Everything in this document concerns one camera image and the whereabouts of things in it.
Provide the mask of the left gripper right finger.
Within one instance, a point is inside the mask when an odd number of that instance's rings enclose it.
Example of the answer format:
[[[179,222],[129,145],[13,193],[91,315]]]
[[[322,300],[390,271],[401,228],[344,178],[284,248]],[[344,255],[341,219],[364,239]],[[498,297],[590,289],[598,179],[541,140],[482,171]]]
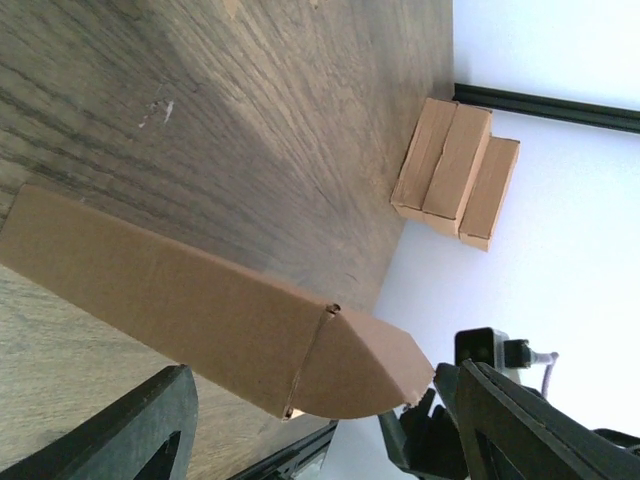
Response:
[[[615,446],[486,364],[459,370],[457,423],[470,477],[637,479],[639,457]]]

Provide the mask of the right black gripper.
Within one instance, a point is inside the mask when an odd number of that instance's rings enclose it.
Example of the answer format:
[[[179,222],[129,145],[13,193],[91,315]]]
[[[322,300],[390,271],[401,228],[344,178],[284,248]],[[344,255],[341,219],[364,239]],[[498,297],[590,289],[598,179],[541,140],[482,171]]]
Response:
[[[391,410],[380,414],[388,459],[399,470],[417,479],[469,477],[459,433],[450,415],[457,414],[456,393],[460,368],[439,363],[433,380],[444,405],[433,406],[436,391],[429,388],[420,402],[400,416]]]

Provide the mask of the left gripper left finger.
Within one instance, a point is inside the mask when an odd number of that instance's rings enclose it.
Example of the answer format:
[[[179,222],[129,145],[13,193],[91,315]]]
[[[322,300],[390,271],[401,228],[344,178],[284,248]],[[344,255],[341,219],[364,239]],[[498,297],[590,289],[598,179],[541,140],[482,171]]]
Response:
[[[184,479],[198,420],[192,370],[172,365],[48,446],[3,479]]]

